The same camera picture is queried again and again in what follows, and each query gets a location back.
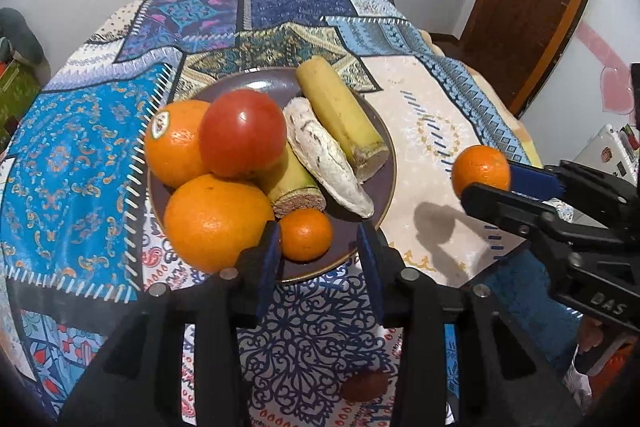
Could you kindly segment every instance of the blue gripper pad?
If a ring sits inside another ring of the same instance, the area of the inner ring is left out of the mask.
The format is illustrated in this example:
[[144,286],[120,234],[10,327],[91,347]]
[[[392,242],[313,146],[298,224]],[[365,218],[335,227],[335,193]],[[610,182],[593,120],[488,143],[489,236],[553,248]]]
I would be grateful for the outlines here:
[[511,192],[524,194],[531,198],[548,201],[562,199],[564,185],[555,174],[521,163],[509,162],[511,169]]
[[260,243],[255,247],[262,254],[262,266],[260,268],[260,284],[258,286],[258,307],[256,315],[258,320],[263,318],[271,301],[273,301],[273,289],[276,283],[278,266],[282,258],[280,249],[280,226],[275,221],[268,221],[262,232]]
[[362,272],[367,283],[367,293],[378,324],[382,324],[384,312],[382,306],[382,280],[378,271],[378,259],[382,253],[382,244],[378,232],[370,221],[363,221],[358,225],[356,244]]

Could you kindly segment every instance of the banana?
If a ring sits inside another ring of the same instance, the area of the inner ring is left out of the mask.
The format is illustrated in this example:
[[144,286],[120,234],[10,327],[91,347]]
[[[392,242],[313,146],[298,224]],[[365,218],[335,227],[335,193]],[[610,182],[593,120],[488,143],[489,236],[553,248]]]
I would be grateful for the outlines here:
[[318,120],[340,144],[358,181],[368,180],[389,158],[389,149],[351,90],[322,57],[300,64],[296,78]]
[[326,206],[318,184],[300,165],[289,143],[278,163],[259,172],[255,182],[271,201],[276,217],[284,217],[299,208],[324,210]]

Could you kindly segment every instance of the fruit sticker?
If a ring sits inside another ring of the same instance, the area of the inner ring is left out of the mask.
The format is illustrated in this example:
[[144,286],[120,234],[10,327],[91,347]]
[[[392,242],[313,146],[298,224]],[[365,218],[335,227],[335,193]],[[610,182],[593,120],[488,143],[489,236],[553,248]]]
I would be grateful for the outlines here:
[[167,129],[169,129],[169,112],[159,112],[151,122],[151,136],[157,140],[166,133]]

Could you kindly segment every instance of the blue patterned cloth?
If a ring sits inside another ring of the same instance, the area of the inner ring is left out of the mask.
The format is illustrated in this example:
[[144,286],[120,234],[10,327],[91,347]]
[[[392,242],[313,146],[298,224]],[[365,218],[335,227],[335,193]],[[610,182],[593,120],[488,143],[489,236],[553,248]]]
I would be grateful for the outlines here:
[[162,70],[37,97],[9,149],[0,244],[12,277],[135,298],[124,255],[127,174]]
[[51,317],[22,312],[25,347],[46,396],[42,402],[57,415],[104,339],[96,333],[57,324]]
[[501,150],[512,161],[530,165],[520,140],[462,62],[434,54],[419,55],[418,58],[435,78],[440,79],[445,92],[473,124],[482,144]]
[[285,22],[323,26],[327,15],[357,15],[350,0],[251,0],[251,24],[254,30],[271,28]]
[[447,388],[460,398],[460,382],[458,380],[458,344],[456,328],[453,324],[444,326],[444,342],[447,349]]
[[[82,50],[84,51],[84,48],[91,47],[103,48],[104,46],[85,44]],[[44,87],[43,91],[82,89],[83,87],[96,86],[97,84],[113,82],[114,80],[129,80],[145,73],[146,70],[156,64],[167,64],[177,68],[184,56],[180,50],[172,46],[164,46],[148,51],[141,57],[127,62],[113,62],[118,49],[119,47],[116,45],[113,53],[92,57],[87,60],[69,58],[60,71],[49,81],[49,84]]]
[[200,53],[232,46],[238,0],[147,0],[137,13],[117,61],[162,46]]
[[420,32],[406,22],[379,18],[326,17],[340,31],[347,49],[361,57],[379,55],[431,55]]
[[[353,375],[375,367],[395,376],[398,367],[384,340],[371,331],[375,325],[364,275],[353,261],[321,279],[277,288],[257,330],[238,335],[245,378],[255,388],[254,407],[275,402],[284,414],[322,425],[340,401],[335,373]],[[292,356],[303,351],[308,363]],[[308,382],[308,393],[299,393],[301,385],[292,388],[296,381]]]

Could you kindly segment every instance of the yellow object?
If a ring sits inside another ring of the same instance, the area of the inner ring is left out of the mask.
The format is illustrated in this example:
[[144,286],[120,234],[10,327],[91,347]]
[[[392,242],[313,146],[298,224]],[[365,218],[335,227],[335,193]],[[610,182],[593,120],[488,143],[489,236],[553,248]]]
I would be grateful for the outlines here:
[[351,90],[322,57],[300,64],[296,78],[318,120],[340,144],[357,180],[368,180],[389,158],[389,149]]
[[318,184],[300,164],[288,142],[278,163],[258,173],[256,184],[271,201],[276,217],[298,208],[324,210],[326,206]]
[[208,108],[202,100],[170,103],[146,126],[146,163],[164,185],[178,188],[209,172],[198,144],[200,121]]
[[273,219],[271,203],[254,184],[205,174],[172,194],[163,225],[180,257],[215,273],[234,266],[245,248],[255,247]]
[[301,208],[280,220],[282,254],[304,263],[323,255],[331,246],[334,230],[325,214],[315,208]]

